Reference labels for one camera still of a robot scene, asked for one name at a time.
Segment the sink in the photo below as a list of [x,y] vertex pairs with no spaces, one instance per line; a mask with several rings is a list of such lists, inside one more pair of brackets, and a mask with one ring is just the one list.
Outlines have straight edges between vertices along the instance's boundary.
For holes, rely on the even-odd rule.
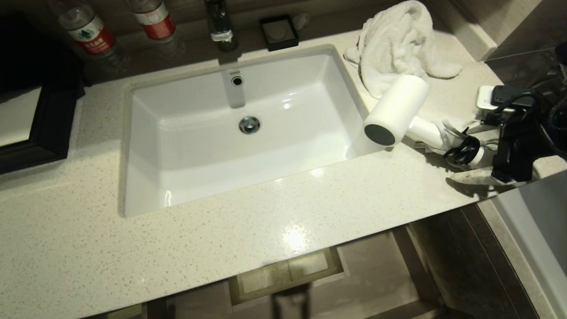
[[376,152],[334,49],[133,91],[125,213],[140,215]]

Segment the water bottle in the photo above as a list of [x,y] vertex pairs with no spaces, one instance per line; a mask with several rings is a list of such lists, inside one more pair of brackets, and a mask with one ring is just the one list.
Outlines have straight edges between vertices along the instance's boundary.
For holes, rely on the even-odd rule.
[[109,73],[126,71],[130,58],[85,0],[47,0],[59,25]]
[[126,0],[148,38],[157,44],[163,58],[180,58],[185,44],[175,32],[175,24],[163,0]]

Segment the countertop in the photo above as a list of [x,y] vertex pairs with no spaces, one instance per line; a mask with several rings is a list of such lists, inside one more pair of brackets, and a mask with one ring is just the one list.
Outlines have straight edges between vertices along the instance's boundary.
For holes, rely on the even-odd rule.
[[[258,35],[249,32],[242,32],[242,38]],[[331,45],[342,54],[358,34],[316,37],[286,51]],[[420,115],[449,119],[459,127],[472,119],[477,88],[500,81],[452,34],[436,31],[435,36],[439,53],[464,69],[454,79],[431,80]],[[193,47],[210,40],[199,41]],[[276,54],[249,51],[239,63]],[[451,171],[441,158],[426,156],[408,143],[318,169],[317,174],[295,174],[123,218],[130,90],[219,68],[217,60],[203,60],[87,88],[77,104],[69,157],[0,175],[0,317],[49,319],[106,312],[492,195],[483,187],[450,185],[446,178]],[[357,70],[347,69],[371,109],[375,101]],[[566,167],[558,158],[536,166],[541,177]]]

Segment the black soap dish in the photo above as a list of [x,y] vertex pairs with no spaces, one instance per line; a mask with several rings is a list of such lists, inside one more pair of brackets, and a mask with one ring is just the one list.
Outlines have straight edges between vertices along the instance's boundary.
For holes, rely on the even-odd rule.
[[270,52],[299,45],[299,36],[287,14],[262,19],[260,27]]

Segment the white towel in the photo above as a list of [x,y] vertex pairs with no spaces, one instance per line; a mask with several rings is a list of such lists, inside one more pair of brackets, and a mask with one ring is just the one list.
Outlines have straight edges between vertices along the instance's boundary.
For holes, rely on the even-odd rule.
[[433,22],[427,8],[410,0],[379,12],[366,21],[355,47],[345,51],[359,72],[366,89],[374,98],[401,74],[425,81],[428,74],[437,78],[457,76],[462,66],[438,61],[433,39]]

